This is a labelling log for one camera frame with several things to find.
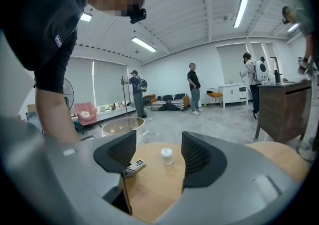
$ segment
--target wooden cabinet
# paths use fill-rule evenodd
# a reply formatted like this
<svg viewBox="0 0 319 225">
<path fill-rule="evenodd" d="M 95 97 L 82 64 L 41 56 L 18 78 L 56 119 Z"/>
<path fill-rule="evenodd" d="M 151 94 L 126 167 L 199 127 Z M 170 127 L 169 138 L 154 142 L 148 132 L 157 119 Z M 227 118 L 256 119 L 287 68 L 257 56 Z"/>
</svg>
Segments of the wooden cabinet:
<svg viewBox="0 0 319 225">
<path fill-rule="evenodd" d="M 246 102 L 248 104 L 248 93 L 245 84 L 226 84 L 219 86 L 219 91 L 223 94 L 223 104 Z"/>
<path fill-rule="evenodd" d="M 275 142 L 303 139 L 310 115 L 311 82 L 259 86 L 259 118 L 255 137 L 262 128 Z"/>
</svg>

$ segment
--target hand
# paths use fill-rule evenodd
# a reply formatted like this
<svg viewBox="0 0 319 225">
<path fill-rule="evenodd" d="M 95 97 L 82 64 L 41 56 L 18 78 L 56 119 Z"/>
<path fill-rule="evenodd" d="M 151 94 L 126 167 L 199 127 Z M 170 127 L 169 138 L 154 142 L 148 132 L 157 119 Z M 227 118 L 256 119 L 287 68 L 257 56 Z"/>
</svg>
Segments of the hand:
<svg viewBox="0 0 319 225">
<path fill-rule="evenodd" d="M 306 71 L 306 69 L 307 69 L 307 65 L 308 65 L 308 63 L 307 63 L 306 61 L 303 61 L 303 62 L 299 65 L 298 74 L 304 75 L 304 74 L 305 74 L 305 71 Z"/>
</svg>

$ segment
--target floor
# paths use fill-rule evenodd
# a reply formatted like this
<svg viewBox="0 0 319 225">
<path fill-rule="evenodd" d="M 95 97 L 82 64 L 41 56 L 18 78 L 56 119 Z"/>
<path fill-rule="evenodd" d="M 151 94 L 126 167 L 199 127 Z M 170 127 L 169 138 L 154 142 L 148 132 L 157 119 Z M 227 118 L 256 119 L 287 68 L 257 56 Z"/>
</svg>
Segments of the floor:
<svg viewBox="0 0 319 225">
<path fill-rule="evenodd" d="M 319 119 L 319 102 L 314 100 L 312 103 L 311 114 L 305 138 L 313 136 L 317 129 Z M 151 142 L 170 142 L 181 143 L 181 133 L 183 131 L 191 131 L 200 134 L 210 135 L 221 138 L 226 141 L 247 144 L 256 140 L 255 132 L 257 120 L 250 117 L 252 104 L 247 105 L 234 104 L 227 105 L 226 108 L 214 106 L 213 108 L 203 108 L 204 112 L 200 115 L 191 115 L 190 109 L 186 111 L 152 111 L 151 107 L 146 107 L 148 115 L 146 123 L 140 128 L 140 131 L 149 133 L 143 136 L 143 140 L 139 144 Z M 112 120 L 101 123 L 104 126 Z M 86 129 L 84 134 L 78 133 L 80 138 L 90 135 L 96 137 L 104 137 L 101 128 L 96 125 L 92 129 Z M 262 129 L 260 130 L 257 141 L 272 141 Z M 296 149 L 299 138 L 295 138 L 287 143 L 292 149 Z"/>
</svg>

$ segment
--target person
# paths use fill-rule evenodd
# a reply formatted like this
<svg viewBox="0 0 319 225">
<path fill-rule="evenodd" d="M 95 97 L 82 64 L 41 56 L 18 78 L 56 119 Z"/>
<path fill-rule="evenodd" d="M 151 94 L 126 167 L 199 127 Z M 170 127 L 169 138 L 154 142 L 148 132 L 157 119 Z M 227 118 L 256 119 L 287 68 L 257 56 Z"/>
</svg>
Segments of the person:
<svg viewBox="0 0 319 225">
<path fill-rule="evenodd" d="M 35 104 L 41 126 L 58 142 L 78 138 L 63 95 L 63 79 L 86 5 L 131 17 L 144 0 L 4 0 L 10 13 L 0 27 L 13 52 L 35 75 Z"/>
<path fill-rule="evenodd" d="M 313 18 L 310 17 L 302 9 L 292 9 L 289 6 L 284 6 L 282 9 L 282 15 L 284 17 L 284 24 L 299 24 L 299 29 L 306 39 L 306 50 L 302 63 L 299 65 L 298 73 L 303 75 L 306 70 L 313 70 L 313 64 L 319 69 L 319 50 L 317 42 L 317 33 L 315 30 L 315 24 Z M 316 135 L 304 139 L 297 146 L 297 153 L 301 158 L 308 162 L 313 162 L 318 154 L 319 149 L 319 121 L 317 125 Z"/>
<path fill-rule="evenodd" d="M 133 87 L 133 98 L 136 112 L 138 113 L 139 118 L 146 118 L 147 115 L 144 110 L 143 105 L 143 94 L 140 90 L 140 77 L 138 76 L 138 72 L 133 70 L 131 73 L 132 77 L 127 81 L 123 80 L 122 84 L 132 84 Z"/>
<path fill-rule="evenodd" d="M 187 74 L 187 80 L 189 82 L 189 88 L 191 92 L 191 103 L 190 103 L 191 114 L 199 115 L 199 112 L 203 112 L 204 110 L 198 107 L 198 101 L 200 99 L 200 83 L 195 72 L 195 69 L 196 69 L 195 63 L 190 63 L 189 69 L 190 71 Z"/>
<path fill-rule="evenodd" d="M 258 86 L 261 85 L 261 83 L 254 79 L 255 61 L 251 59 L 251 55 L 248 52 L 246 52 L 244 53 L 243 58 L 244 58 L 245 70 L 243 72 L 239 72 L 239 74 L 241 75 L 241 77 L 244 77 L 248 74 L 249 87 L 251 90 L 251 95 L 253 96 L 253 106 L 254 106 L 251 116 L 254 119 L 258 119 L 258 112 L 259 112 Z"/>
</svg>

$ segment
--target remote control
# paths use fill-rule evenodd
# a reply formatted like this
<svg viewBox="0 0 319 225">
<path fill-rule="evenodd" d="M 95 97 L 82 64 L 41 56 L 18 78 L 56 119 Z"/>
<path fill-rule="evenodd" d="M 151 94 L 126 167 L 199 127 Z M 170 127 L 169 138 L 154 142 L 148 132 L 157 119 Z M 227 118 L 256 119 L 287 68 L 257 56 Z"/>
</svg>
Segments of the remote control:
<svg viewBox="0 0 319 225">
<path fill-rule="evenodd" d="M 135 162 L 134 164 L 130 165 L 128 167 L 128 169 L 131 169 L 135 172 L 138 172 L 142 167 L 144 167 L 146 165 L 146 163 L 143 160 L 138 160 L 137 162 Z"/>
</svg>

